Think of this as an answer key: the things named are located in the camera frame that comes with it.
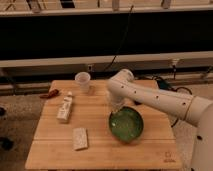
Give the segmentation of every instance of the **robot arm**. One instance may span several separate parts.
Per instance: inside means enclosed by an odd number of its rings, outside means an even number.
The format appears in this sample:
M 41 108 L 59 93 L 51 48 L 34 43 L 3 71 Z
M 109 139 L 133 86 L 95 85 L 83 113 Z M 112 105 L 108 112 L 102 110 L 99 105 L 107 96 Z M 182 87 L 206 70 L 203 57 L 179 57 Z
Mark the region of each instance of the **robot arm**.
M 134 76 L 127 69 L 109 79 L 107 88 L 111 102 L 124 98 L 141 102 L 198 127 L 192 158 L 192 171 L 213 170 L 213 102 L 201 97 L 147 88 L 132 83 Z

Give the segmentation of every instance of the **tabletop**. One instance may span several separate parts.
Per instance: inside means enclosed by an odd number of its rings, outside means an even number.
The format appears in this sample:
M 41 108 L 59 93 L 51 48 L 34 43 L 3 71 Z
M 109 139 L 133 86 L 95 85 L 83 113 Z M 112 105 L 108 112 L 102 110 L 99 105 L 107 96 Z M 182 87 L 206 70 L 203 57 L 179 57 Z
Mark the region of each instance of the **tabletop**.
M 153 80 L 136 84 L 157 88 Z M 166 114 L 126 99 L 125 105 L 136 109 L 144 120 L 142 135 L 123 144 L 110 132 L 110 109 L 106 99 L 106 80 L 92 80 L 88 94 L 83 94 L 73 80 L 56 80 L 51 90 L 60 95 L 45 102 L 26 161 L 26 169 L 180 169 L 182 164 Z M 63 98 L 73 92 L 73 106 L 68 124 L 56 116 Z M 72 131 L 84 127 L 89 148 L 73 149 Z

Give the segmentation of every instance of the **wire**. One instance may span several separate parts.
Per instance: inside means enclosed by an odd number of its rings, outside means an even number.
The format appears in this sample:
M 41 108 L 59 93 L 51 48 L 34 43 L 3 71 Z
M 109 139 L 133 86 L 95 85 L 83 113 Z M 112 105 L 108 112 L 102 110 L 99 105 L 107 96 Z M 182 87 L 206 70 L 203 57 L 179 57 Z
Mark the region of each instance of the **wire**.
M 173 68 L 173 73 L 174 73 L 174 80 L 176 80 L 177 68 L 175 65 L 173 65 L 172 68 Z
M 98 7 L 98 8 L 101 7 L 101 2 L 100 2 L 100 0 L 97 1 L 97 7 Z
M 175 91 L 175 89 L 160 76 L 153 76 L 152 80 L 156 80 L 158 82 L 158 86 L 160 89 Z
M 178 88 L 175 89 L 175 91 L 178 92 L 181 89 L 188 91 L 188 93 L 191 94 L 191 95 L 193 94 L 192 91 L 189 88 L 186 88 L 186 87 L 178 87 Z
M 128 32 L 129 32 L 129 26 L 130 26 L 130 20 L 131 20 L 131 15 L 132 15 L 133 8 L 134 8 L 134 5 L 132 5 L 131 8 L 130 8 L 130 10 L 129 10 L 129 15 L 128 15 L 128 19 L 127 19 L 126 29 L 125 29 L 123 38 L 121 39 L 120 45 L 119 45 L 119 47 L 118 47 L 118 49 L 117 49 L 117 51 L 116 51 L 116 53 L 115 53 L 115 56 L 114 56 L 114 58 L 112 59 L 112 61 L 103 69 L 102 72 L 107 71 L 107 70 L 113 65 L 113 63 L 115 62 L 115 59 L 116 59 L 117 56 L 119 55 L 120 50 L 121 50 L 121 48 L 123 47 L 123 45 L 124 45 L 124 43 L 125 43 L 126 37 L 127 37 L 127 35 L 128 35 Z
M 175 120 L 175 122 L 171 125 L 171 127 L 172 127 L 172 128 L 175 127 L 175 126 L 177 125 L 178 122 L 179 122 L 179 119 L 177 118 L 177 119 Z

